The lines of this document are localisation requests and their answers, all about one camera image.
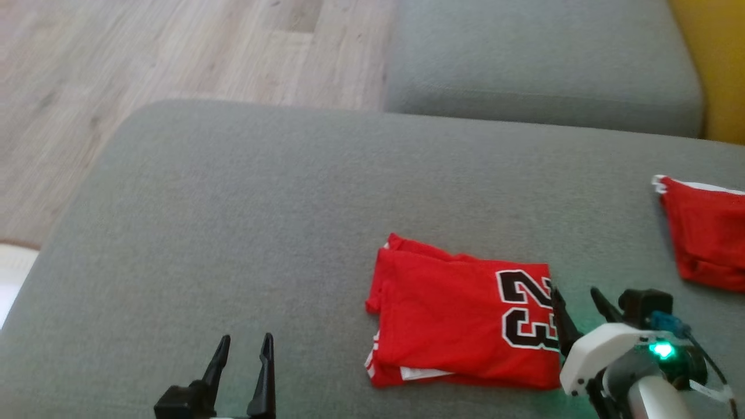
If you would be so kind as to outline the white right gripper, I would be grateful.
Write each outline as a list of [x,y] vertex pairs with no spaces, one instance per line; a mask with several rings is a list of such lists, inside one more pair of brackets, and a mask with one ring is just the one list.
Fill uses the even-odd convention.
[[597,287],[591,298],[603,324],[584,336],[557,287],[551,303],[561,355],[562,390],[586,397],[599,419],[694,419],[684,399],[692,367],[687,344],[670,332],[639,331]]

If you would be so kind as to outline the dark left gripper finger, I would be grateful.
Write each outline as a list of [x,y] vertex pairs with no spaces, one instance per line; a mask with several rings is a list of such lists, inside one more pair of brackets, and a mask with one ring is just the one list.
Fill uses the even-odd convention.
[[231,344],[231,336],[224,335],[221,337],[220,342],[217,345],[215,353],[210,363],[208,363],[207,369],[203,374],[203,385],[205,388],[204,402],[215,402],[218,394],[222,371],[227,364],[227,358],[229,355],[229,349]]
[[261,369],[246,413],[249,418],[276,418],[275,351],[274,337],[270,332],[264,335],[259,361]]

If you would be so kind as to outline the red jersey number 23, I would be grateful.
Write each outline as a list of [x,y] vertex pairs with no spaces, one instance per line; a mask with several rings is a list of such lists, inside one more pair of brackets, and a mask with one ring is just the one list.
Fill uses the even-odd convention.
[[559,388],[551,288],[547,264],[449,254],[392,233],[365,302],[378,316],[371,384]]

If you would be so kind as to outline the red shorts with white band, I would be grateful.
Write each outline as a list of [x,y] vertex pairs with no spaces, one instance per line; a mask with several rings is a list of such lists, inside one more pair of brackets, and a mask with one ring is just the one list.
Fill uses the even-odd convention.
[[665,175],[651,181],[676,267],[690,283],[745,294],[745,191]]

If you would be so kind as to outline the large grey sofa seat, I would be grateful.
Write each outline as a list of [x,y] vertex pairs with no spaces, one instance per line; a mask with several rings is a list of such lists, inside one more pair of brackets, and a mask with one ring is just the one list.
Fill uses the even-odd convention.
[[378,390],[364,311],[391,232],[543,262],[577,326],[589,289],[674,296],[745,419],[745,295],[678,278],[655,175],[745,191],[745,147],[679,136],[218,101],[139,109],[104,146],[0,330],[0,419],[154,419],[232,337],[242,416],[276,348],[284,419],[597,419],[586,398]]

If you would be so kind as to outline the grey sofa cushion with seam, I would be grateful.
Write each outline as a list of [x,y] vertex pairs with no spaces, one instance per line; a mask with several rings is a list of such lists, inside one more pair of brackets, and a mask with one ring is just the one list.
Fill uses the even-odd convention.
[[384,109],[696,138],[667,0],[400,0]]

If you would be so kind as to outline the yellow upholstered panel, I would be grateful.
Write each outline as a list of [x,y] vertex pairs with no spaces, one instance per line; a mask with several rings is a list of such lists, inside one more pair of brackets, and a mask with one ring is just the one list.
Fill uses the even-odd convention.
[[745,0],[667,0],[705,96],[706,140],[745,145]]

